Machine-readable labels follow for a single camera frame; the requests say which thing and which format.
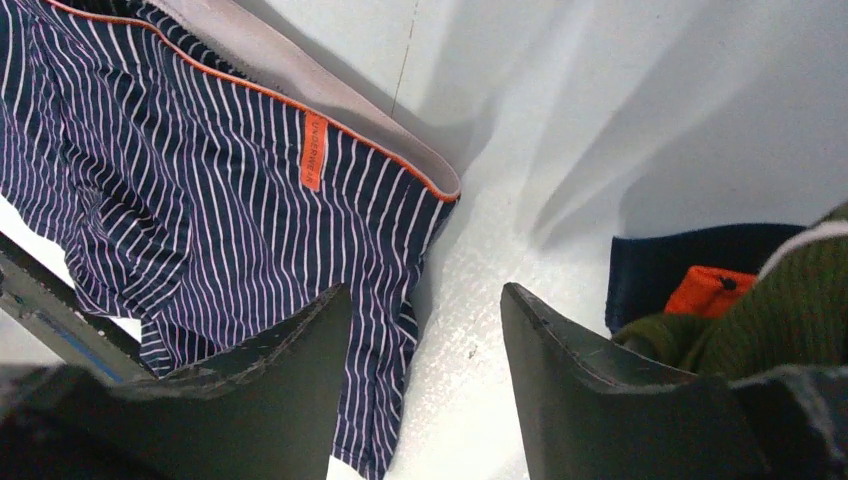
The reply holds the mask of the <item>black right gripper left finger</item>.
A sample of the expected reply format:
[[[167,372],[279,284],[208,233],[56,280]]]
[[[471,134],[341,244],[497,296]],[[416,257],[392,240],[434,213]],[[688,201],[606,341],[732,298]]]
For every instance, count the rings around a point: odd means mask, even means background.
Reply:
[[[347,287],[159,380],[1,369],[5,479],[322,479],[350,330]]]

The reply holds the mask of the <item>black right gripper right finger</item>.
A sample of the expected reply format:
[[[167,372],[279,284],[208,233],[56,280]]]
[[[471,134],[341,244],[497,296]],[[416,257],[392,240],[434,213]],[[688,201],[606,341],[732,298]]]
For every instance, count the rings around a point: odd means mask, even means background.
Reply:
[[[649,360],[520,284],[501,296],[533,479],[843,479],[847,371],[782,366],[739,381]]]

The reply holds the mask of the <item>navy striped boxer underwear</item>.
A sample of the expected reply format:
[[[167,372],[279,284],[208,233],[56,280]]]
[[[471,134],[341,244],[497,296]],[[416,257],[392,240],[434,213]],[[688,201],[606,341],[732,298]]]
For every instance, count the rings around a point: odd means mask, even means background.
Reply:
[[[165,376],[352,296],[332,453],[383,478],[456,172],[233,1],[5,1],[1,193]]]

